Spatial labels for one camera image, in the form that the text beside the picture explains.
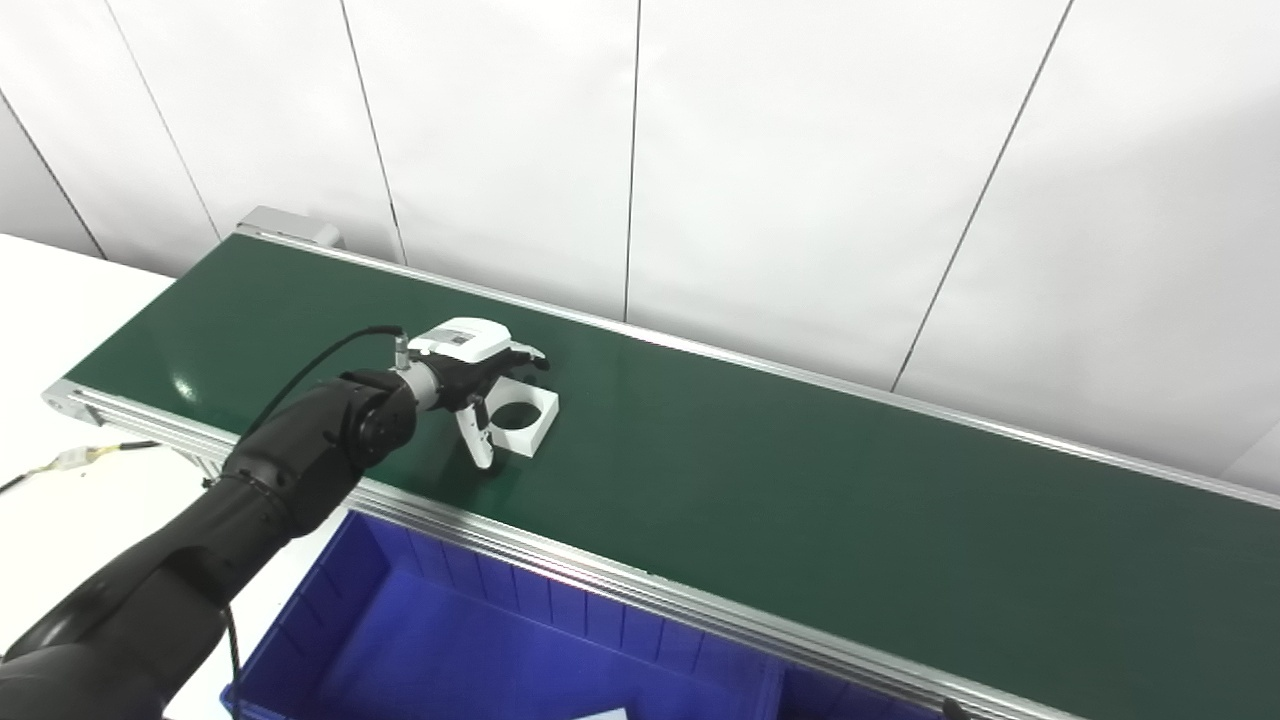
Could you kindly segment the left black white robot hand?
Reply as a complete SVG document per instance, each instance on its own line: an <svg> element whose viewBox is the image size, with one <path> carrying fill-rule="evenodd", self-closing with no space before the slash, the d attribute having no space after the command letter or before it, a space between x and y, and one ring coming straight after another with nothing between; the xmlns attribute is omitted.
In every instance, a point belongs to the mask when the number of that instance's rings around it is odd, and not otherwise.
<svg viewBox="0 0 1280 720"><path fill-rule="evenodd" d="M492 468L503 448L534 457L559 413L559 396L509 377L522 366L548 372L547 355L513 340L493 320L458 316L422 334L396 341L393 372L410 387L420 413L448 411L476 468ZM493 421L513 404L526 404L538 416L524 428Z"/></svg>

